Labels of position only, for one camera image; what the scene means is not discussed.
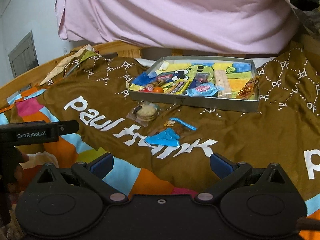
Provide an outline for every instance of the pink fabric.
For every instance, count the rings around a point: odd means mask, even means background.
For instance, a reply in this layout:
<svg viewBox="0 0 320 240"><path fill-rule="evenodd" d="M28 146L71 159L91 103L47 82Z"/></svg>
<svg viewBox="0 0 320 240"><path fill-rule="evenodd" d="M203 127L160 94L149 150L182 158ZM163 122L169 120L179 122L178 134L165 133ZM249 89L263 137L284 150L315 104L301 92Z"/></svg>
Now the pink fabric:
<svg viewBox="0 0 320 240"><path fill-rule="evenodd" d="M61 39L278 53L299 22L284 0L57 0Z"/></svg>
<svg viewBox="0 0 320 240"><path fill-rule="evenodd" d="M35 114L44 106L39 104L36 98L30 98L25 101L17 102L17 111L20 117Z"/></svg>
<svg viewBox="0 0 320 240"><path fill-rule="evenodd" d="M195 192L194 190L186 189L186 188L178 188L178 187L174 187L173 191L171 192L171 195L191 195L193 198L197 194L198 193Z"/></svg>

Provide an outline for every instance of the silver tray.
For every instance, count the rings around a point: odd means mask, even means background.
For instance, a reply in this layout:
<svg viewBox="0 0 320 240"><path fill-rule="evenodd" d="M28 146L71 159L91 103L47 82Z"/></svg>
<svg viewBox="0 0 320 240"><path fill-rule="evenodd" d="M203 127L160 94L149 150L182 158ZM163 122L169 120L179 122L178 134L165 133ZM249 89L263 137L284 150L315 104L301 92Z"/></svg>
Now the silver tray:
<svg viewBox="0 0 320 240"><path fill-rule="evenodd" d="M205 61L228 61L228 62L243 62L251 64L252 76L257 75L254 62L249 59L234 58L234 57L217 57L217 56L175 56L175 57L161 57L157 60L146 73L149 74L160 68L163 61L183 60L190 62L190 60ZM216 97L189 97L187 95L172 95L163 93L148 93L140 91L129 90L129 95L134 101L148 101L153 103L176 104L185 106L196 106L204 108L216 108L221 110L230 110L238 112L257 112L259 106L259 86L254 91L254 100L233 99L233 98L216 98Z"/></svg>

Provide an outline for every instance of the screw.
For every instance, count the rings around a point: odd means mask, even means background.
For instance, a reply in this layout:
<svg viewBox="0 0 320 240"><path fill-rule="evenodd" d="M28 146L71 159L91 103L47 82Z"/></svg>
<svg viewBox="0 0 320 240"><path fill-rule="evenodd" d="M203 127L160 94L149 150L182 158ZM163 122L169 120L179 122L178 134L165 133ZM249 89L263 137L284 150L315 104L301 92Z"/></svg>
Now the screw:
<svg viewBox="0 0 320 240"><path fill-rule="evenodd" d="M213 199L213 195L210 194L210 193L200 193L198 194L198 199L202 200L202 201L209 201L209 200L212 200Z"/></svg>
<svg viewBox="0 0 320 240"><path fill-rule="evenodd" d="M113 193L109 197L112 201L118 202L123 201L125 199L125 195L122 193Z"/></svg>
<svg viewBox="0 0 320 240"><path fill-rule="evenodd" d="M158 200L158 203L159 203L159 204L164 204L164 203L166 203L166 201L165 201L164 199L159 199L159 200Z"/></svg>

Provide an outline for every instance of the gray door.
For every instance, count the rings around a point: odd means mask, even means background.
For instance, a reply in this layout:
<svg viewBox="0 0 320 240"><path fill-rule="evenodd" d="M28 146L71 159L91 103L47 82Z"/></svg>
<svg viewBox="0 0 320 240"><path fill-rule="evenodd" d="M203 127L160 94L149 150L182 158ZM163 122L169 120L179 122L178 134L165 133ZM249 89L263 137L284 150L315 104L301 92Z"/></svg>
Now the gray door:
<svg viewBox="0 0 320 240"><path fill-rule="evenodd" d="M28 35L19 42L15 49L9 54L9 60L14 77L17 77L39 65L33 43L32 32L28 33ZM21 91L28 88L30 88L30 86L24 87Z"/></svg>

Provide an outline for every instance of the white wall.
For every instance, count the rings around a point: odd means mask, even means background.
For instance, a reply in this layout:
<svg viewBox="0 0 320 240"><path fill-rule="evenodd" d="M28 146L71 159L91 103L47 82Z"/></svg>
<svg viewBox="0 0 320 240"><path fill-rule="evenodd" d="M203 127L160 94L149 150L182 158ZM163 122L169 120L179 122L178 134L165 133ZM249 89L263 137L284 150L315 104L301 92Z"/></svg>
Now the white wall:
<svg viewBox="0 0 320 240"><path fill-rule="evenodd" d="M64 48L69 52L74 47L58 36L54 5L55 0L0 0L0 86L13 78L8 54L30 31L39 64L62 56Z"/></svg>

